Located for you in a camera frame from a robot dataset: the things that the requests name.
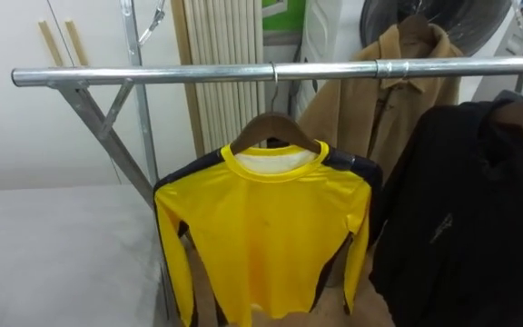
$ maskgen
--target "metal bracket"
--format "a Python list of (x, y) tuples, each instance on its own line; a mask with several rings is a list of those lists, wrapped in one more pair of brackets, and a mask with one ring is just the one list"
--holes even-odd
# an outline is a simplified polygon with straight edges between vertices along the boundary
[(116, 117), (118, 117), (118, 114), (120, 113), (121, 109), (123, 109), (124, 102), (133, 90), (133, 87), (133, 80), (128, 78), (126, 79), (126, 81), (124, 81), (124, 84), (120, 87), (118, 93), (116, 94), (116, 97), (114, 98), (113, 104), (110, 106), (110, 110), (108, 110), (108, 114), (106, 114), (106, 118), (104, 119), (100, 131), (98, 131), (98, 134), (96, 135), (98, 139), (105, 139), (108, 133), (113, 130), (113, 125), (114, 122), (116, 122)]

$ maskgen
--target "hanger hook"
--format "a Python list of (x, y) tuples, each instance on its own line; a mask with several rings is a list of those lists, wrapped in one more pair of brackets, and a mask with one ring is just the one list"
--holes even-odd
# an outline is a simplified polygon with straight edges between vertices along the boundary
[(273, 90), (273, 97), (271, 98), (270, 113), (273, 113), (273, 105), (278, 97), (278, 71), (276, 71), (276, 64), (270, 62), (271, 69), (273, 69), (273, 82), (275, 83), (275, 89)]

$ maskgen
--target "white wall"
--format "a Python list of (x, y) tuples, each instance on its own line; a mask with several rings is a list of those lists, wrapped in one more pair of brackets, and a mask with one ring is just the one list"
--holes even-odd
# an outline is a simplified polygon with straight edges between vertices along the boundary
[[(144, 29), (152, 21), (156, 2), (135, 3), (139, 28)], [(72, 65), (70, 57), (78, 64), (64, 28), (68, 19), (76, 24), (90, 65), (128, 65), (118, 1), (52, 0), (51, 5), (59, 26), (54, 24), (45, 0), (0, 1), (0, 190), (114, 184), (119, 183), (118, 177), (127, 183), (59, 93), (47, 88), (17, 88), (11, 82), (15, 67), (54, 65), (38, 28), (40, 20), (47, 21), (52, 30), (64, 65)], [(143, 57), (148, 65), (179, 64), (171, 15), (155, 30)], [(107, 111), (117, 89), (94, 87), (91, 92)], [(195, 156), (184, 88), (180, 84), (155, 85), (148, 87), (148, 93), (158, 166), (165, 175)], [(127, 100), (115, 129), (145, 167), (133, 97)]]

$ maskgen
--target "clothing rack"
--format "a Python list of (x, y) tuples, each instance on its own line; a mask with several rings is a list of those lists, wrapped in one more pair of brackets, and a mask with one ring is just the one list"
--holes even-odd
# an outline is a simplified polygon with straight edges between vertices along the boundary
[[(143, 129), (145, 156), (151, 180), (143, 174), (138, 163), (113, 129), (118, 113), (136, 84), (172, 84), (203, 82), (245, 82), (339, 79), (339, 78), (406, 78), (472, 75), (523, 74), (523, 57), (450, 58), (373, 60), (343, 64), (240, 64), (184, 65), (159, 68), (46, 68), (14, 69), (12, 81), (19, 87), (48, 86), (56, 89), (80, 116), (106, 152), (118, 164), (143, 199), (153, 207), (153, 188), (158, 176), (154, 156), (147, 150), (153, 144), (150, 129)], [(121, 87), (106, 115), (93, 99), (88, 86), (119, 84)], [(174, 321), (174, 297), (162, 269), (164, 307), (169, 321)]]

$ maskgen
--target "metal pole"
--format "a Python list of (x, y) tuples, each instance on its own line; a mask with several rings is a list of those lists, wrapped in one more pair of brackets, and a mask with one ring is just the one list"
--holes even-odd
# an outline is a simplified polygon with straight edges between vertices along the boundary
[[(336, 78), (401, 78), (523, 74), (523, 57), (396, 59), (343, 64), (276, 64), (281, 81)], [(271, 64), (176, 65), (160, 68), (15, 69), (17, 86), (55, 83), (89, 85), (272, 81)]]
[(98, 133), (102, 130), (105, 117), (88, 90), (59, 86), (58, 91), (60, 91), (65, 101), (67, 101), (78, 116), (80, 116), (86, 127), (94, 134), (104, 150), (106, 150), (116, 164), (118, 164), (134, 188), (141, 194), (142, 198), (149, 206), (153, 207), (153, 188), (144, 176), (141, 167), (138, 166), (134, 158), (126, 150), (126, 146), (116, 132), (111, 130), (104, 138), (98, 137)]
[[(136, 27), (136, 13), (134, 12), (133, 0), (121, 0), (121, 11), (123, 13), (126, 43), (128, 45), (128, 57), (132, 66), (142, 66), (141, 46), (138, 42), (138, 28)], [(159, 179), (156, 166), (156, 155), (154, 154), (153, 128), (151, 127), (151, 116), (146, 95), (146, 87), (143, 84), (135, 86), (136, 102), (138, 103), (138, 115), (143, 133), (144, 156), (148, 168), (149, 181), (155, 185)]]

